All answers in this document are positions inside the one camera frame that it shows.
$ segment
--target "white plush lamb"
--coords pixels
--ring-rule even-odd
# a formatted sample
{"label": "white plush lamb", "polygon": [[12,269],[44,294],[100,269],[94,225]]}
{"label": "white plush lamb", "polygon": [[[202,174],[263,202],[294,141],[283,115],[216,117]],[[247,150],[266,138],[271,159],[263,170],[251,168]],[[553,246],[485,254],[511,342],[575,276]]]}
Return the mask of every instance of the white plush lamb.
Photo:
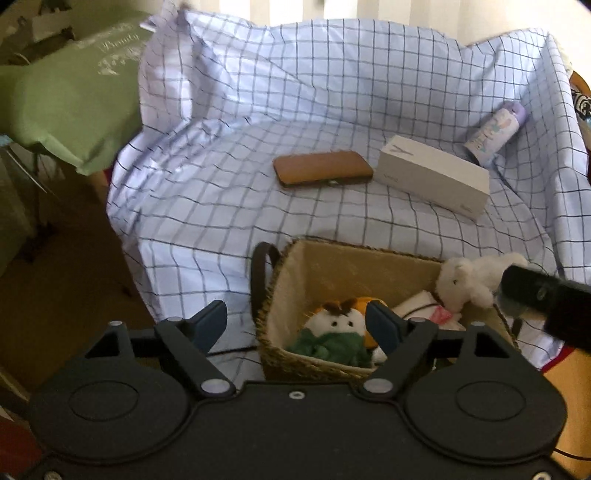
{"label": "white plush lamb", "polygon": [[503,272],[510,265],[526,267],[523,255],[467,258],[450,258],[441,266],[435,291],[450,312],[457,313],[464,304],[471,301],[474,305],[487,309],[493,306],[494,292],[499,288]]}

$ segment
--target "brown leather case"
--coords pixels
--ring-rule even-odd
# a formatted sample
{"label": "brown leather case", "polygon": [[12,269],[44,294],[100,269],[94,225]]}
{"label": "brown leather case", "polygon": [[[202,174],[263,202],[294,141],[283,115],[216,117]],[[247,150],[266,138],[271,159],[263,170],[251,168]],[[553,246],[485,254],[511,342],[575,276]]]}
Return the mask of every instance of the brown leather case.
{"label": "brown leather case", "polygon": [[275,173],[284,187],[332,183],[366,183],[374,170],[353,151],[287,155],[273,160]]}

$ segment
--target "white box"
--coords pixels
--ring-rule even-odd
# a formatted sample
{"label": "white box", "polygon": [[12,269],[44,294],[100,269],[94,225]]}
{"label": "white box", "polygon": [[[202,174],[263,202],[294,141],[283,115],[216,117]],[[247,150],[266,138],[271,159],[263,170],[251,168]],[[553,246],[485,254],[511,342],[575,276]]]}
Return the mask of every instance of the white box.
{"label": "white box", "polygon": [[490,196],[488,170],[399,135],[380,152],[374,179],[472,219]]}

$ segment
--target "green bag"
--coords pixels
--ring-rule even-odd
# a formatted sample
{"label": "green bag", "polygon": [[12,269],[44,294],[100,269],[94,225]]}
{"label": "green bag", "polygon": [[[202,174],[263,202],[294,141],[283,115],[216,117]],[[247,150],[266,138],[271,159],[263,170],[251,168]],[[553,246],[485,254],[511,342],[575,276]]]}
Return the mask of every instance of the green bag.
{"label": "green bag", "polygon": [[0,67],[0,134],[89,175],[141,128],[138,62],[151,33],[124,21],[28,66]]}

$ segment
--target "white fabric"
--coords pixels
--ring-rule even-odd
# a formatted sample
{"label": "white fabric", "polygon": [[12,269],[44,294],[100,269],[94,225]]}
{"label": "white fabric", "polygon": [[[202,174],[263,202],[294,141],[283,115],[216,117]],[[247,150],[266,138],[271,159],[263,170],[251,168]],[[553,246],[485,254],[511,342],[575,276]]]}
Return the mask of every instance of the white fabric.
{"label": "white fabric", "polygon": [[[108,214],[156,320],[222,299],[216,349],[252,344],[249,256],[303,235],[439,258],[515,251],[591,278],[586,154],[546,33],[462,47],[391,22],[256,27],[172,4],[155,21],[139,75],[144,129],[119,156]],[[529,118],[489,166],[476,222],[376,182],[284,190],[275,178],[272,159],[290,153],[355,150],[375,166],[394,134],[466,158],[463,143],[513,99]],[[540,328],[519,337],[538,367],[561,348]]]}

